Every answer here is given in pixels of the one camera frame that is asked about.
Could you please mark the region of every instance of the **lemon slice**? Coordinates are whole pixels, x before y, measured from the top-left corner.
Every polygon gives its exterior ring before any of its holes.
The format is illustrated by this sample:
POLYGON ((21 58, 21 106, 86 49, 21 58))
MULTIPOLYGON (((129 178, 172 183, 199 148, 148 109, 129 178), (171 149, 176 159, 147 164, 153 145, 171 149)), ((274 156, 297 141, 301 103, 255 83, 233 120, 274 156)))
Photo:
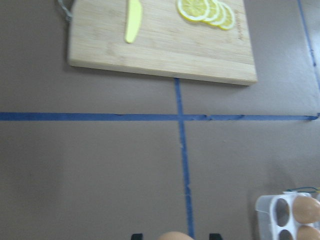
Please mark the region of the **lemon slice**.
POLYGON ((204 22, 211 22, 215 20, 220 13, 220 7, 217 0, 208 0, 210 12, 208 16, 203 20, 204 22))
POLYGON ((177 0, 179 13, 187 20, 198 22, 210 13, 208 0, 177 0))
POLYGON ((221 2, 221 5, 225 9, 225 21, 220 24, 218 27, 223 30, 229 30, 232 29, 236 23, 236 18, 234 11, 225 3, 221 2))
POLYGON ((223 7, 223 4, 219 1, 217 3, 219 5, 219 15, 213 21, 206 22, 207 24, 212 26, 219 26, 220 24, 223 24, 226 20, 226 10, 223 7))

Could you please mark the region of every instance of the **plastic egg tray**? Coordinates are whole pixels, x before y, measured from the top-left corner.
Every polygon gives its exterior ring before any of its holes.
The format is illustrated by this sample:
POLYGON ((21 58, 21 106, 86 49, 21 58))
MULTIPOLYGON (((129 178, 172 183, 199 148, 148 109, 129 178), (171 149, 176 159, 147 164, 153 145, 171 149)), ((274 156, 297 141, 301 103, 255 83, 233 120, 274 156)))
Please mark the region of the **plastic egg tray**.
POLYGON ((302 225, 319 229, 320 222, 301 224, 295 220, 292 205, 298 196, 311 198, 309 193, 284 192, 282 195, 264 195, 257 199, 255 210, 260 240, 297 240, 297 232, 302 225))

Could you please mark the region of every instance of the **black object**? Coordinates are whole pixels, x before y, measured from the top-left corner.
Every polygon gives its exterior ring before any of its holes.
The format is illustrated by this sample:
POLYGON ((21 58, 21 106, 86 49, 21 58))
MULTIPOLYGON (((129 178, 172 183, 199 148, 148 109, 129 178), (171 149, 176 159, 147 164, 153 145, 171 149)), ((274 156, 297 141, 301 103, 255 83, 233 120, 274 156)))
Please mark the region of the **black object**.
POLYGON ((144 240, 144 235, 142 233, 132 234, 131 240, 144 240))
POLYGON ((223 240, 223 238, 219 233, 210 233, 209 240, 223 240))

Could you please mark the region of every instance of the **wire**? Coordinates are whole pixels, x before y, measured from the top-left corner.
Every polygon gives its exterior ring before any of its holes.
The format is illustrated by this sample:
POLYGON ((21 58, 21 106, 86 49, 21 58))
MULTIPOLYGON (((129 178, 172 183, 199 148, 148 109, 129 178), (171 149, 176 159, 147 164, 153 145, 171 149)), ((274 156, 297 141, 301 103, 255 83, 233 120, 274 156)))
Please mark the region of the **wire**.
POLYGON ((297 193, 308 193, 308 194, 320 193, 320 187, 302 186, 298 188, 287 189, 286 192, 297 192, 297 193))
POLYGON ((64 4, 63 0, 58 0, 58 3, 60 5, 60 7, 63 9, 63 11, 65 12, 65 19, 70 22, 72 19, 72 13, 69 11, 69 9, 66 7, 66 5, 64 4))

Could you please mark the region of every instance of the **cutting board edge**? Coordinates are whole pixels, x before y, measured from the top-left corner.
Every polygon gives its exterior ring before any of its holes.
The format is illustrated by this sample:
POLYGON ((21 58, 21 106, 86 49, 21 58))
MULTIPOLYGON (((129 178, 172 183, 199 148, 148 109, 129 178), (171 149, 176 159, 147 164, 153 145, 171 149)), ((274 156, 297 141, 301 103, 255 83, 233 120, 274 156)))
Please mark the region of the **cutting board edge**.
MULTIPOLYGON (((105 63, 98 64, 93 62, 86 62, 78 59, 73 59, 72 57, 68 57, 68 64, 73 67, 123 72, 123 66, 105 64, 105 63)), ((234 84, 234 85, 243 85, 243 86, 251 86, 258 82, 256 77, 254 79, 238 79, 238 78, 224 78, 224 77, 214 77, 214 76, 205 76, 205 75, 201 76, 197 74, 177 73, 177 72, 170 72, 170 71, 161 71, 161 70, 155 70, 155 69, 132 67, 132 66, 126 66, 125 72, 133 73, 133 74, 154 75, 154 76, 160 76, 160 77, 190 79, 190 80, 199 80, 199 81, 205 81, 205 82, 234 84)))

